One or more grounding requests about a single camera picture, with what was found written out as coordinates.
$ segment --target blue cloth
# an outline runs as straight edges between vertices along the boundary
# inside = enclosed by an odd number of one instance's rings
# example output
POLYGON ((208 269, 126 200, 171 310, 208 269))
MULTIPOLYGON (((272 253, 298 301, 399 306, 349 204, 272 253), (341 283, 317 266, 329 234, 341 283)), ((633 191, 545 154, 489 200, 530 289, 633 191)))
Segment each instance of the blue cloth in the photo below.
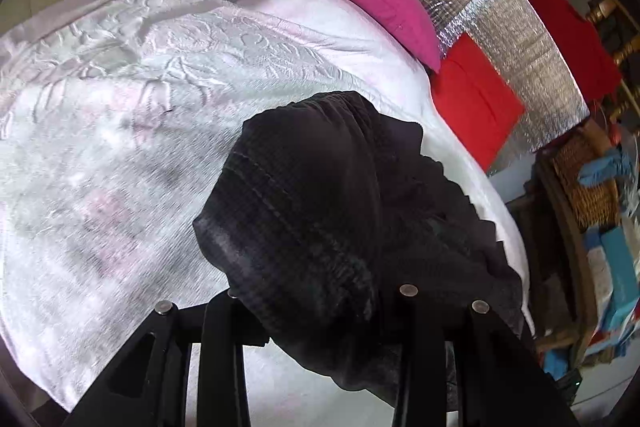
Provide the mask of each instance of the blue cloth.
POLYGON ((545 373, 550 374, 554 380, 560 380, 569 371, 569 357, 566 349, 551 349, 546 352, 545 373))
POLYGON ((622 327, 628 314, 633 312, 640 298, 638 280, 634 270, 634 258, 626 244, 622 227, 615 227, 600 236, 611 270, 613 295, 602 320, 602 331, 622 327))
POLYGON ((618 344, 616 347, 613 348, 613 358, 614 359, 618 359, 620 357, 626 357, 626 348, 627 348, 628 343, 623 342, 621 344, 618 344))
POLYGON ((630 176, 634 166, 631 158, 618 149, 609 149, 602 158, 585 163, 578 173, 578 183, 594 187, 616 176, 630 176))
POLYGON ((588 252, 593 248, 601 247, 599 227, 589 227, 583 234, 584 249, 588 252))

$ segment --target screw head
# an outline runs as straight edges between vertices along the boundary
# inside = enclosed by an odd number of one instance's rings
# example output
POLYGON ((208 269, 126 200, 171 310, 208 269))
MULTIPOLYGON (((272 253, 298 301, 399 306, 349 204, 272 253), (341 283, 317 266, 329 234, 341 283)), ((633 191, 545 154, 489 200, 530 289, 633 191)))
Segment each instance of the screw head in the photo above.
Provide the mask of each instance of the screw head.
POLYGON ((403 284, 400 286, 400 293, 405 297, 415 297, 418 295, 418 288, 413 284, 403 284))
POLYGON ((471 304, 471 308, 476 313, 480 313, 482 315, 484 315, 485 313, 487 313, 491 309, 489 307, 489 304, 487 304, 486 302, 481 301, 481 300, 473 301, 473 303, 471 304))
POLYGON ((171 301, 159 301, 154 306, 154 311, 160 315, 166 315, 172 309, 174 309, 174 303, 172 303, 171 301))

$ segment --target black fabric cover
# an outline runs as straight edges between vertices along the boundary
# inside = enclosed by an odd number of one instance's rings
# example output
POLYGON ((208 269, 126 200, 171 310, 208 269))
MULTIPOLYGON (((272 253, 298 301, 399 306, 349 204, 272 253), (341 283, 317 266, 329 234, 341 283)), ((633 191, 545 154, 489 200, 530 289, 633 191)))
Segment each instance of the black fabric cover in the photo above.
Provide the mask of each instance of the black fabric cover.
MULTIPOLYGON (((399 346, 383 342, 400 285, 484 299, 518 336, 522 285, 422 128, 356 92, 316 94, 245 121, 193 227, 235 296, 303 367, 390 404, 399 346)), ((449 402, 455 409, 449 360, 449 402)))

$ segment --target bed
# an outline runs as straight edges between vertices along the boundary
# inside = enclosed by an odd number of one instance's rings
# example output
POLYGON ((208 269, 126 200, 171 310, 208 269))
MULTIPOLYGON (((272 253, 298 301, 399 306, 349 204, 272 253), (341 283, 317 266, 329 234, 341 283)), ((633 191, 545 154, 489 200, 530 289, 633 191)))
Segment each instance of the bed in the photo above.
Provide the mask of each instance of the bed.
MULTIPOLYGON (((496 223, 530 320, 513 219, 434 110, 424 68, 349 1, 67 0, 7 33, 0 50, 0 332, 21 370, 66 409, 156 301, 186 307, 224 289, 191 220, 243 120, 322 90, 358 90, 382 113, 422 125, 422 153, 496 223), (249 83, 244 69, 212 79, 239 67, 239 48, 221 44, 230 22, 252 35, 243 53, 267 36, 292 56, 308 54, 313 68, 289 65, 273 84, 256 58, 245 64, 249 83), (211 50, 222 58, 203 62, 211 50)), ((345 411, 352 425, 390 421, 388 406, 367 393, 347 399, 273 343, 246 350, 246 371, 257 424, 332 425, 345 411)))

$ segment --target red cushion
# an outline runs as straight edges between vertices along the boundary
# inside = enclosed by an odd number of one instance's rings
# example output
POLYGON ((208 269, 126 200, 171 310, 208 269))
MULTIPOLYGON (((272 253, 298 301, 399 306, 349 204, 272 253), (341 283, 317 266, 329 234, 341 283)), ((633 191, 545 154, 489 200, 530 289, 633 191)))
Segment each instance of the red cushion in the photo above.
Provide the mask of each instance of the red cushion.
POLYGON ((463 34, 431 77, 436 109, 484 171, 488 170, 524 106, 482 50, 463 34))
POLYGON ((596 28, 567 0, 528 0, 574 75, 586 102, 612 93, 622 76, 602 47, 596 28))

